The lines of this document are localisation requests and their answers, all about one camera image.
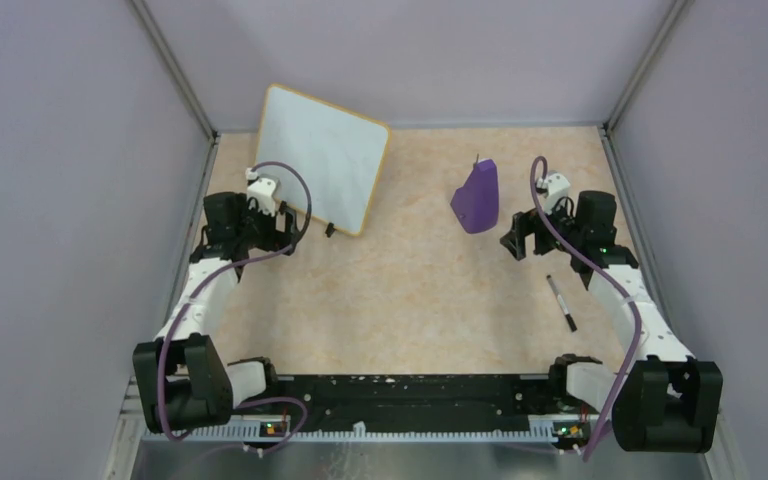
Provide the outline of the yellow-framed whiteboard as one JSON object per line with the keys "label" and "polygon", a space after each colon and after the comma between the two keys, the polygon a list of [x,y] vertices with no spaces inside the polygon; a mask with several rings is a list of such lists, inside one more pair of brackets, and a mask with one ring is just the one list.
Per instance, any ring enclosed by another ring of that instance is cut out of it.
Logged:
{"label": "yellow-framed whiteboard", "polygon": [[278,199],[303,212],[305,181],[312,217],[343,234],[358,236],[390,143],[385,123],[273,83],[265,92],[254,165],[277,178]]}

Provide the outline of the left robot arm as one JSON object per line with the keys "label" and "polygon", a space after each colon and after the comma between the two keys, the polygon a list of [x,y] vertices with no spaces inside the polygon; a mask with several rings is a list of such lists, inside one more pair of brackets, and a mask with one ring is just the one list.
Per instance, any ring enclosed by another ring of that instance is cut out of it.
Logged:
{"label": "left robot arm", "polygon": [[226,362],[213,337],[245,266],[256,260],[251,250],[261,261],[294,252],[301,235],[296,215],[267,194],[211,194],[203,207],[206,223],[178,301],[155,338],[132,353],[146,425],[173,440],[226,424],[243,402],[268,413],[281,397],[268,358]]}

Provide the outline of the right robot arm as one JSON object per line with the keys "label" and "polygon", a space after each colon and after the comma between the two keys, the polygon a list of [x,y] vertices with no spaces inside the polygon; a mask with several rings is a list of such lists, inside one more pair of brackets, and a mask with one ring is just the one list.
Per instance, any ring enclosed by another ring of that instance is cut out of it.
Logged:
{"label": "right robot arm", "polygon": [[646,288],[632,251],[617,244],[614,195],[580,192],[575,210],[565,193],[540,188],[535,206],[518,212],[500,243],[517,260],[525,258],[525,240],[534,254],[559,251],[586,291],[610,316],[625,349],[616,373],[603,375],[602,390],[587,395],[593,383],[564,373],[546,385],[549,404],[572,412],[584,401],[600,405],[599,426],[611,425],[619,446],[629,452],[706,453],[712,447],[723,388],[713,361],[703,361],[677,338]]}

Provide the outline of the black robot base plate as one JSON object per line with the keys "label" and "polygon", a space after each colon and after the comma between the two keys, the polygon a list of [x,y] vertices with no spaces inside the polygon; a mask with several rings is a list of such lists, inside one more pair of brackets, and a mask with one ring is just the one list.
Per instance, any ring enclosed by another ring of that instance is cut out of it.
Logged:
{"label": "black robot base plate", "polygon": [[279,376],[234,413],[293,420],[305,432],[340,432],[362,422],[372,433],[480,433],[529,429],[539,418],[594,420],[595,407],[548,374]]}

